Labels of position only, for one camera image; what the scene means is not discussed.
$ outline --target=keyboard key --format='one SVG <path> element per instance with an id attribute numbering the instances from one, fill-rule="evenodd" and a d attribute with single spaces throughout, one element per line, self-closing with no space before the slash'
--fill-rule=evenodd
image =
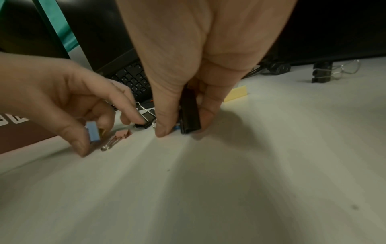
<path id="1" fill-rule="evenodd" d="M 115 75 L 118 76 L 118 78 L 122 78 L 126 73 L 127 71 L 125 69 L 122 69 L 118 71 Z"/>
<path id="2" fill-rule="evenodd" d="M 123 81 L 125 84 L 129 82 L 129 80 L 126 77 L 122 77 L 121 81 Z"/>

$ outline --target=white table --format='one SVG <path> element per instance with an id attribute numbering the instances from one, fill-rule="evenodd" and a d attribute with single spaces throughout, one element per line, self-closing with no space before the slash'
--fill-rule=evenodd
<path id="1" fill-rule="evenodd" d="M 0 155 L 0 170 L 20 166 L 0 176 L 0 243 L 383 244 L 385 68 L 244 80 L 205 137 L 148 129 L 86 158 L 59 138 Z"/>

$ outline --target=dark spot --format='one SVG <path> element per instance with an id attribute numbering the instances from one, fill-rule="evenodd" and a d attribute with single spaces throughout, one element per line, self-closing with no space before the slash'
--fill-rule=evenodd
<path id="1" fill-rule="evenodd" d="M 359 206 L 356 204 L 351 205 L 351 208 L 354 210 L 359 210 Z"/>

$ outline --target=person's right hand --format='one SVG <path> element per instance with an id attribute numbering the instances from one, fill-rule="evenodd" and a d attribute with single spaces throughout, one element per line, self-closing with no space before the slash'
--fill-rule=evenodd
<path id="1" fill-rule="evenodd" d="M 266 54 L 296 0 L 117 0 L 150 80 L 156 135 L 170 133 L 181 91 L 198 92 L 206 129 L 234 85 Z"/>

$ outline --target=person's left hand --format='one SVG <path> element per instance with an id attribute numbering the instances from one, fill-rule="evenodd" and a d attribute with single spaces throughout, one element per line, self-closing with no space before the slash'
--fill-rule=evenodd
<path id="1" fill-rule="evenodd" d="M 0 52 L 0 112 L 28 118 L 68 141 L 85 156 L 90 139 L 77 118 L 110 131 L 115 113 L 124 124 L 144 123 L 128 87 L 65 59 Z"/>

